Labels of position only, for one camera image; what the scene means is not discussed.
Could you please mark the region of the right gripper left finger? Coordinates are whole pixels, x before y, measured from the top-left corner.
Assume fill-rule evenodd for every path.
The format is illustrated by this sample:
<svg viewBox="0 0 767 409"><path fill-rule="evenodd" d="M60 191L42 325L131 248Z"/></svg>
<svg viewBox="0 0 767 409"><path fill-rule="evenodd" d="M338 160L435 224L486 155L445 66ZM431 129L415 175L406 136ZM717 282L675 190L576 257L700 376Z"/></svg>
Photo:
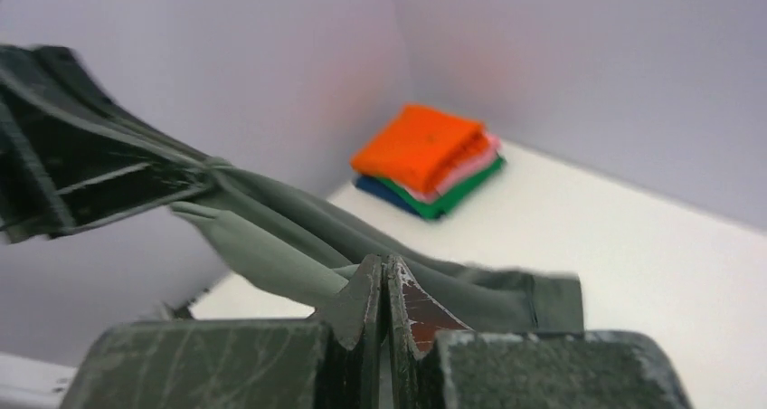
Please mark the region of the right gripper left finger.
<svg viewBox="0 0 767 409"><path fill-rule="evenodd" d="M375 408L383 263L369 255L305 319L120 325L91 346L64 408Z"/></svg>

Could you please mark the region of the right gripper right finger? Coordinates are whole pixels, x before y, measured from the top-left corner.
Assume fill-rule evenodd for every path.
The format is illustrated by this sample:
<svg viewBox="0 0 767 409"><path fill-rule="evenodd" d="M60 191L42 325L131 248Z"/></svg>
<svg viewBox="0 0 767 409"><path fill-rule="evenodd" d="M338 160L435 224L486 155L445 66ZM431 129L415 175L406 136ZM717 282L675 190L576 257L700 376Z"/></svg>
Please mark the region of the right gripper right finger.
<svg viewBox="0 0 767 409"><path fill-rule="evenodd" d="M478 332L385 265L395 408L689 408L670 359L636 332Z"/></svg>

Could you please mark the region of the dark grey t-shirt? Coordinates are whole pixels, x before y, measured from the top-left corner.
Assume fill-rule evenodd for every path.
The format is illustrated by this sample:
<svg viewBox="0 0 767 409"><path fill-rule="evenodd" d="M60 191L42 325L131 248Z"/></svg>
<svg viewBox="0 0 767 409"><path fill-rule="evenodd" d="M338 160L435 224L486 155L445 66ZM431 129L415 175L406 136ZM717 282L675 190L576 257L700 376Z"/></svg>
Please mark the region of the dark grey t-shirt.
<svg viewBox="0 0 767 409"><path fill-rule="evenodd" d="M493 271L416 252L347 211L187 146L119 106L62 46L1 48L1 217L13 243L76 235L160 206L251 284L322 304L371 254L398 255L453 316L490 332L581 331L570 275Z"/></svg>

